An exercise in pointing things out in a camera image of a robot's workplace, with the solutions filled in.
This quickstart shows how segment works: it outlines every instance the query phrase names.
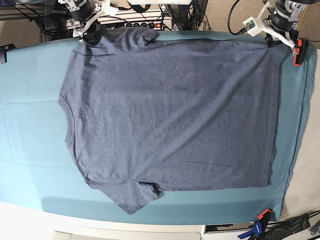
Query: floor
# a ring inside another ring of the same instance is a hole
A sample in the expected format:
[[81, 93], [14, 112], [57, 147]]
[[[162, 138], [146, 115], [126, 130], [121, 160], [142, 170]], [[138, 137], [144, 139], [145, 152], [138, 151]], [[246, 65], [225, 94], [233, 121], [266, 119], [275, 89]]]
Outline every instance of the floor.
[[[166, 226], [104, 222], [56, 215], [30, 208], [14, 206], [4, 202], [0, 202], [0, 212], [0, 239], [3, 240], [76, 240], [75, 238], [70, 238], [68, 236], [53, 238], [55, 231], [93, 237], [77, 238], [81, 240], [159, 240], [164, 238], [170, 240], [199, 240], [201, 234], [203, 234], [202, 225]], [[313, 226], [319, 218], [318, 215], [311, 219], [311, 225]], [[206, 233], [202, 235], [201, 240], [238, 240], [238, 235], [244, 232], [246, 232], [246, 230]], [[285, 240], [308, 240], [311, 237], [312, 235], [310, 232], [304, 230], [285, 238]]]
[[[227, 32], [228, 13], [235, 0], [209, 0], [206, 15], [213, 31]], [[120, 0], [119, 6], [128, 6], [126, 0]], [[263, 7], [262, 0], [241, 0], [234, 8], [230, 21], [233, 31], [242, 28], [243, 20], [257, 16]], [[300, 35], [311, 40], [320, 40], [320, 2], [313, 4], [307, 11], [300, 28]], [[29, 20], [10, 20], [0, 22], [0, 46], [13, 43], [23, 47], [40, 42], [39, 29]]]

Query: metal bracket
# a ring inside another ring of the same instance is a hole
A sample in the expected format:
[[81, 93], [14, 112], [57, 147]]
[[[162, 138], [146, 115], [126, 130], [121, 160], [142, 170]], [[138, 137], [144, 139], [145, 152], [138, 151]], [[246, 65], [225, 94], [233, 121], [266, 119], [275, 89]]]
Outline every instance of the metal bracket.
[[14, 44], [0, 46], [0, 63], [1, 64], [5, 64], [7, 62], [7, 51], [15, 48], [16, 46]]

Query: clamp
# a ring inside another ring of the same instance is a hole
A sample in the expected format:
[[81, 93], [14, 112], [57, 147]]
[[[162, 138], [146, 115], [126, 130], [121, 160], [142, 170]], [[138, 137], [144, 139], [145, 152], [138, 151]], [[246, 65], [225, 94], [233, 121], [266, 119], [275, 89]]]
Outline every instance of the clamp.
[[258, 240], [259, 236], [266, 232], [266, 228], [271, 216], [271, 209], [264, 210], [259, 216], [258, 221], [256, 221], [252, 229], [238, 236], [240, 239], [250, 237], [248, 240]]
[[14, 44], [0, 46], [0, 64], [5, 64], [7, 62], [7, 51], [15, 48], [16, 46]]
[[293, 65], [300, 67], [306, 57], [309, 47], [309, 40], [299, 39], [296, 43], [295, 51], [296, 55], [293, 56]]

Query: gray t-shirt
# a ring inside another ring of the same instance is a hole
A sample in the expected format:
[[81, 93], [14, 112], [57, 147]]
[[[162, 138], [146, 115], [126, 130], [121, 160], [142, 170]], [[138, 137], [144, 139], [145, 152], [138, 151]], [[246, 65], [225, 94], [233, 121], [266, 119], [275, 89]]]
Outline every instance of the gray t-shirt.
[[132, 214], [159, 191], [268, 185], [285, 45], [98, 35], [71, 54], [59, 97], [91, 188]]

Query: short sleeve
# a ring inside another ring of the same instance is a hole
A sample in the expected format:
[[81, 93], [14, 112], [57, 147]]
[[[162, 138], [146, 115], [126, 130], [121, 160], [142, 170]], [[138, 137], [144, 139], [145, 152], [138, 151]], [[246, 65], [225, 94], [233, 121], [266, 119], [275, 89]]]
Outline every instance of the short sleeve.
[[128, 214], [133, 214], [147, 203], [159, 198], [154, 183], [96, 178], [88, 184], [91, 188], [99, 189]]
[[122, 27], [113, 30], [101, 27], [95, 32], [95, 35], [99, 39], [96, 45], [84, 42], [73, 51], [86, 56], [115, 55], [144, 48], [159, 33], [148, 27]]

